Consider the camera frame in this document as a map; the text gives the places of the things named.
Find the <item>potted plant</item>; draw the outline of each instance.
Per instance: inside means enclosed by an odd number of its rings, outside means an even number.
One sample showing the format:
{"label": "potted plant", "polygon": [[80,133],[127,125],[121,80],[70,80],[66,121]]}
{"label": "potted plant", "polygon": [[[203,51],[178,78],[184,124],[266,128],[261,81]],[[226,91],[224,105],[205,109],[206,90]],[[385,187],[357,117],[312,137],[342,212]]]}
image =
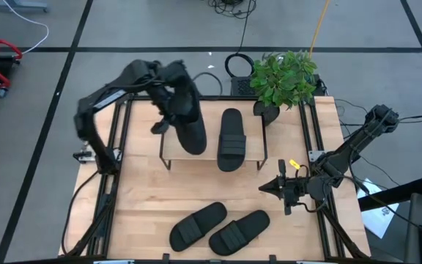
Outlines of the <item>potted plant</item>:
{"label": "potted plant", "polygon": [[307,52],[302,51],[264,55],[262,61],[255,61],[250,87],[259,97],[253,105],[253,114],[263,115],[265,125],[269,125],[278,117],[281,105],[290,109],[311,98],[316,68]]}

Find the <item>yellow tag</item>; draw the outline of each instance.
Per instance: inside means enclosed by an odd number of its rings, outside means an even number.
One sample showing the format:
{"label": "yellow tag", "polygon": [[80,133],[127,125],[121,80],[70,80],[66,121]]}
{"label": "yellow tag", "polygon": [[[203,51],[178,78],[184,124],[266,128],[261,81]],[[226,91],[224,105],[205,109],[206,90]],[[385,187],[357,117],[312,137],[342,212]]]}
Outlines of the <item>yellow tag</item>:
{"label": "yellow tag", "polygon": [[289,164],[291,164],[296,169],[300,169],[300,165],[297,164],[297,162],[295,162],[294,160],[290,160]]}

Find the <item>paper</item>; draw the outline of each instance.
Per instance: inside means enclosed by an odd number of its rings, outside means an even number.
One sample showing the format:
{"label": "paper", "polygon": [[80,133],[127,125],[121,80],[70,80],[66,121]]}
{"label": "paper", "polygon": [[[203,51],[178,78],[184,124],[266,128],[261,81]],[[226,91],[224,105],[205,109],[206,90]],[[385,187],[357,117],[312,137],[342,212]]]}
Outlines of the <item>paper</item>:
{"label": "paper", "polygon": [[[381,189],[374,185],[369,179],[366,178],[366,181],[364,182],[364,186],[367,187],[369,192],[371,194],[375,194]],[[366,193],[359,189],[358,190],[358,199],[361,197],[364,197]],[[399,207],[399,204],[392,204],[389,205],[390,208],[392,208],[394,211]],[[365,212],[362,212],[363,215],[363,222],[364,226],[373,232],[377,237],[380,239],[383,238],[385,231],[387,231],[388,225],[392,221],[393,213],[386,207],[383,208],[377,208],[368,210]]]}

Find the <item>metal frame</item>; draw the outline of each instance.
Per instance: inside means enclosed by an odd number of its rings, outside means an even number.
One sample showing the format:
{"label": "metal frame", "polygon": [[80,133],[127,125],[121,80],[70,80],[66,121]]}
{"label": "metal frame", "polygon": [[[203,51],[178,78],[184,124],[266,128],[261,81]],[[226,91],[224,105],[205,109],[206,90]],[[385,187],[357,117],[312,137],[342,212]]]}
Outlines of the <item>metal frame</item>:
{"label": "metal frame", "polygon": [[108,144],[107,144],[107,147],[109,148],[114,148],[120,110],[121,110],[122,105],[126,104],[125,115],[123,117],[122,132],[121,132],[120,141],[119,141],[119,150],[121,153],[121,158],[119,159],[119,171],[115,175],[102,175],[102,178],[100,179],[99,192],[97,194],[97,201],[96,201],[95,211],[94,211],[94,219],[99,215],[101,210],[104,208],[106,201],[109,198],[113,200],[113,205],[112,205],[111,211],[108,212],[108,215],[106,216],[105,220],[103,220],[103,223],[100,224],[100,226],[97,228],[92,238],[89,240],[89,243],[87,245],[86,255],[100,254],[100,255],[106,256],[108,253],[108,246],[110,244],[111,225],[112,225],[112,222],[114,219],[114,213],[115,213],[116,195],[118,194],[118,191],[108,191],[107,189],[108,180],[110,177],[112,177],[110,190],[115,190],[115,189],[117,190],[118,185],[119,185],[120,175],[122,173],[122,162],[123,162],[123,157],[124,157],[123,153],[125,153],[127,132],[128,132],[129,124],[130,124],[131,109],[132,109],[133,101],[134,101],[134,95],[127,95],[125,96],[124,100],[119,100],[115,103],[114,116],[112,119],[112,123],[110,127],[110,135],[108,137]]}
{"label": "metal frame", "polygon": [[[148,96],[133,96],[131,98],[126,99],[127,101],[127,109],[125,110],[125,116],[128,117],[127,119],[124,119],[124,123],[123,123],[123,128],[122,128],[122,138],[120,139],[120,150],[122,151],[125,148],[125,142],[126,142],[126,133],[127,133],[127,129],[128,129],[128,121],[129,121],[129,117],[130,117],[130,112],[131,112],[131,106],[133,103],[133,100],[149,100]],[[256,100],[255,97],[253,96],[220,96],[220,97],[215,97],[215,96],[202,96],[201,100]],[[113,146],[114,143],[114,137],[115,137],[115,131],[116,131],[116,126],[117,126],[117,122],[118,122],[118,116],[119,116],[119,105],[121,103],[117,103],[115,105],[115,111],[114,111],[114,120],[112,121],[112,125],[111,125],[111,132],[110,132],[110,136],[108,139],[108,146],[111,147]],[[299,105],[299,110],[300,110],[300,118],[301,118],[301,123],[302,123],[302,128],[303,128],[303,135],[304,135],[304,142],[306,145],[306,152],[307,152],[307,158],[308,158],[308,162],[309,162],[309,168],[311,168],[311,164],[312,162],[310,162],[310,159],[308,157],[308,152],[312,151],[312,145],[311,145],[311,137],[310,137],[310,133],[309,133],[309,129],[308,129],[308,123],[307,123],[307,116],[306,116],[306,110],[304,105],[301,103]],[[314,124],[314,130],[315,130],[315,135],[316,135],[316,141],[317,141],[317,148],[323,148],[323,142],[322,142],[322,133],[320,131],[320,126],[319,126],[319,120],[318,120],[318,116],[317,116],[317,109],[315,108],[315,104],[313,104],[313,106],[311,106],[311,117],[312,117],[312,123]],[[267,144],[266,144],[266,129],[264,126],[264,119],[262,118],[262,126],[263,126],[263,136],[264,136],[264,156],[265,159],[263,160],[262,164],[257,164],[257,167],[259,167],[260,169],[263,167],[265,161],[267,160]],[[159,153],[160,159],[161,161],[164,163],[164,165],[166,166],[167,169],[171,168],[171,161],[168,161],[168,163],[163,159],[163,135],[161,136],[161,140],[160,140],[160,153]],[[115,185],[118,185],[119,182],[119,174],[114,178],[114,183],[112,184],[112,188]],[[97,196],[97,206],[96,206],[96,212],[95,212],[95,216],[98,214],[98,212],[100,212],[100,210],[102,209],[102,205],[106,200],[105,197],[105,187],[106,187],[106,177],[104,177],[103,175],[103,179],[101,181],[100,184],[100,188],[99,188],[99,195]],[[336,217],[336,219],[338,219],[338,217],[336,216],[336,210],[333,211],[335,209],[335,201],[332,196],[332,201],[328,201],[328,205],[330,208],[330,211],[333,213],[333,215]],[[114,214],[114,206],[112,209],[112,212],[109,213],[108,218],[105,220],[105,223],[103,223],[103,226],[101,226],[98,231],[96,232],[96,235],[91,239],[91,241],[89,242],[89,247],[88,247],[88,252],[87,254],[101,254],[103,256],[107,256],[108,254],[108,245],[109,245],[109,239],[110,239],[110,233],[111,233],[111,225],[112,225],[112,220],[113,220],[113,214]],[[323,255],[325,259],[328,259],[329,257],[331,257],[331,253],[330,253],[330,244],[328,242],[328,234],[327,234],[327,227],[325,224],[325,218],[322,214],[322,212],[317,212],[317,219],[318,219],[318,223],[319,223],[319,231],[320,231],[320,239],[322,241],[322,250],[323,250]],[[102,244],[102,249],[99,251],[99,243]],[[344,257],[344,247],[341,244],[341,246],[336,243],[336,248],[337,248],[337,252],[338,252],[338,256],[339,257]]]}
{"label": "metal frame", "polygon": [[[313,127],[314,127],[316,147],[317,147],[318,151],[323,151],[325,149],[323,147],[322,132],[320,130],[319,117],[318,117],[318,114],[317,114],[317,108],[316,108],[316,105],[315,105],[315,100],[313,98],[308,103],[308,106],[311,110],[311,117],[312,117],[312,124],[313,124]],[[329,207],[331,213],[333,214],[333,217],[335,218],[336,221],[338,221],[338,214],[336,212],[335,197],[333,196],[333,192],[330,192],[330,194],[328,194],[328,203],[327,204],[328,204],[328,207]],[[333,233],[333,234],[335,236],[336,253],[337,253],[338,257],[346,257],[346,255],[344,253],[343,242],[341,241],[339,235],[336,232]]]}
{"label": "metal frame", "polygon": [[[204,96],[201,98],[202,100],[216,100],[216,97],[210,97],[210,96]],[[255,97],[242,97],[242,96],[222,96],[218,98],[219,100],[255,100]],[[132,105],[133,105],[133,101],[135,100],[149,100],[149,98],[147,96],[130,96],[130,97],[126,97],[121,103],[117,103],[115,105],[115,109],[114,109],[114,116],[113,116],[113,120],[112,120],[112,124],[111,124],[111,130],[110,130],[110,135],[108,138],[108,146],[109,147],[113,147],[114,146],[114,139],[115,139],[115,135],[116,135],[116,129],[118,126],[118,121],[119,121],[119,112],[120,112],[120,108],[121,105],[123,103],[125,103],[126,101],[126,109],[125,109],[125,116],[123,119],[123,126],[122,126],[122,133],[121,133],[121,138],[120,138],[120,143],[119,143],[119,149],[122,151],[125,149],[125,144],[126,144],[126,137],[127,137],[127,130],[128,130],[128,126],[129,126],[129,121],[130,121],[130,114],[131,114],[131,109],[132,109]],[[317,148],[322,149],[323,148],[323,143],[322,143],[322,137],[321,137],[321,131],[320,131],[320,127],[319,127],[319,123],[318,123],[318,118],[317,118],[317,110],[315,109],[315,105],[313,105],[313,113],[311,114],[312,116],[312,121],[314,124],[314,130],[315,130],[315,135],[316,135],[316,141],[317,141]],[[299,109],[300,111],[300,118],[301,118],[301,122],[302,122],[302,127],[303,127],[303,134],[304,134],[304,142],[306,144],[306,148],[307,148],[307,153],[308,151],[311,150],[311,138],[310,138],[310,133],[308,130],[308,124],[307,124],[307,117],[306,117],[306,111],[305,111],[305,107],[303,104],[299,105]],[[119,176],[120,173],[118,173],[118,175],[114,175],[114,179],[113,179],[113,183],[112,183],[112,190],[114,188],[118,187],[119,184]],[[106,197],[109,194],[105,194],[105,189],[106,189],[106,183],[107,183],[107,175],[102,175],[102,180],[100,182],[100,187],[99,187],[99,194],[97,196],[97,204],[96,204],[96,210],[95,210],[95,216],[98,214],[98,212],[100,212],[103,203],[106,200]],[[334,210],[334,200],[333,200],[333,204],[329,205],[329,208],[333,211]],[[111,209],[111,212],[109,213],[108,217],[104,220],[103,225],[101,225],[99,227],[99,229],[97,230],[97,232],[95,233],[95,236],[91,239],[91,241],[89,242],[88,245],[88,250],[86,252],[86,256],[82,256],[82,257],[63,257],[63,258],[57,258],[57,259],[49,259],[49,260],[35,260],[35,261],[28,261],[28,262],[20,262],[20,263],[75,263],[75,264],[81,264],[81,263],[115,263],[115,264],[153,264],[153,263],[157,263],[157,264],[183,264],[183,263],[187,263],[187,264],[293,264],[293,263],[304,263],[304,261],[281,261],[281,260],[277,260],[275,255],[269,255],[268,256],[268,260],[170,260],[169,258],[169,254],[163,254],[163,259],[162,260],[134,260],[134,259],[129,259],[129,260],[110,260],[110,262],[105,262],[106,260],[108,260],[107,254],[108,254],[108,245],[109,245],[109,239],[110,239],[110,234],[111,234],[111,225],[112,225],[112,220],[113,220],[113,216],[114,216],[114,208],[115,208],[115,204],[113,204],[113,207]],[[330,254],[330,246],[328,243],[328,236],[327,236],[327,230],[326,230],[326,226],[325,226],[325,219],[324,216],[321,213],[317,214],[317,218],[318,218],[318,223],[319,223],[319,229],[320,229],[320,238],[322,240],[322,248],[323,248],[323,252],[324,252],[324,258],[325,260],[323,261],[317,261],[317,263],[323,263],[323,262],[332,262],[332,263],[384,263],[381,261],[374,261],[374,260],[362,260],[362,259],[352,259],[352,258],[346,258],[345,256],[343,257],[332,257]]]}
{"label": "metal frame", "polygon": [[[264,163],[267,162],[268,159],[268,149],[267,149],[267,131],[266,127],[264,126],[264,117],[262,116],[262,135],[263,135],[263,152],[264,152],[264,159],[263,161],[257,161],[256,162],[256,169],[261,170],[264,166]],[[160,149],[159,149],[159,158],[164,164],[164,166],[167,168],[167,170],[170,170],[172,167],[172,160],[165,160],[163,157],[164,152],[164,133],[160,135]]]}

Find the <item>plant pot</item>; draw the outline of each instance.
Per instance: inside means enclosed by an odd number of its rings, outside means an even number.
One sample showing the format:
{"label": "plant pot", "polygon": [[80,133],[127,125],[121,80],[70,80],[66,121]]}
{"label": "plant pot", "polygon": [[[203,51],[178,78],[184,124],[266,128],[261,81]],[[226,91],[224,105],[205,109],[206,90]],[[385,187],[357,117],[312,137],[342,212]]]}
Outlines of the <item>plant pot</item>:
{"label": "plant pot", "polygon": [[253,105],[253,115],[264,117],[264,126],[268,126],[271,122],[275,121],[279,116],[279,107],[274,104],[264,106],[261,101],[255,102]]}

